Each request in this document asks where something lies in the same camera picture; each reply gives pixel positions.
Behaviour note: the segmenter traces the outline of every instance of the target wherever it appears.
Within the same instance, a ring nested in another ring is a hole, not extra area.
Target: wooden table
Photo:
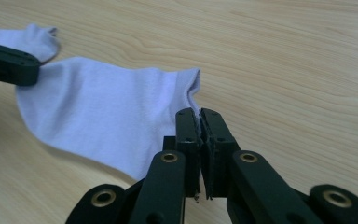
[[[295,189],[358,195],[358,1],[4,1],[0,28],[56,26],[61,52],[123,67],[201,68],[200,106]],[[0,83],[0,223],[63,223],[120,172],[48,147]],[[229,223],[225,200],[186,200],[186,223]]]

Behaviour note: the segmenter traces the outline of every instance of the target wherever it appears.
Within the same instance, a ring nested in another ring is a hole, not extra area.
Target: brass insert
[[[165,153],[161,156],[161,159],[165,162],[174,162],[178,160],[178,156],[173,153]]]
[[[328,202],[335,206],[342,208],[349,208],[352,206],[351,199],[348,198],[345,194],[336,190],[325,190],[323,195]]]
[[[116,199],[116,194],[111,189],[102,189],[96,192],[91,199],[92,205],[95,207],[105,207]]]
[[[241,160],[246,161],[246,162],[256,162],[257,161],[257,156],[255,156],[254,154],[251,153],[243,153],[240,155]]]

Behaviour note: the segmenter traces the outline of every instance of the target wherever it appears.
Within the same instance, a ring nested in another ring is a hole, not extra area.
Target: black plastic part
[[[236,185],[232,185],[228,191],[227,211],[233,224],[255,224],[255,219]]]
[[[34,85],[40,64],[31,54],[0,46],[0,81],[18,86]]]
[[[114,200],[105,206],[103,202],[108,202],[113,195],[109,195],[104,192],[114,192]],[[108,224],[108,223],[118,223],[118,217],[121,212],[122,204],[125,201],[124,189],[115,185],[100,185],[89,190],[80,202],[76,205],[74,210],[72,210],[66,224]]]
[[[162,142],[162,150],[175,150],[176,148],[176,137],[175,136],[164,136]]]
[[[186,158],[164,150],[152,160],[129,223],[183,223]]]
[[[300,197],[300,199],[301,199],[304,203],[308,204],[310,198],[308,197],[307,194],[305,194],[305,193],[303,193],[303,192],[300,192],[300,191],[298,191],[298,190],[296,190],[296,189],[293,189],[293,190],[295,191],[295,193]]]
[[[257,223],[322,223],[261,155],[234,152],[230,170]]]
[[[240,150],[222,116],[210,109],[200,111],[201,171],[207,199],[227,197],[230,184],[228,163],[234,151]]]
[[[332,185],[313,187],[309,205],[324,223],[358,223],[358,197],[345,189]]]
[[[141,191],[144,179],[138,181],[125,191],[125,202],[122,204],[121,213],[115,223],[128,223],[135,206],[136,200],[138,199],[139,192]]]
[[[175,149],[186,156],[186,197],[198,197],[200,193],[200,146],[197,120],[192,108],[176,113]]]

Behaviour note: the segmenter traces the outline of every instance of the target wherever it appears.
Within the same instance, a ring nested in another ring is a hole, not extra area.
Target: sock
[[[0,29],[0,45],[34,55],[44,63],[53,58],[59,49],[55,27],[41,28],[30,24],[25,30]]]
[[[193,99],[199,89],[198,68],[126,69],[75,57],[43,65],[38,83],[17,87],[16,95],[27,127],[42,142],[139,180],[163,137],[175,135],[176,112],[199,110]]]

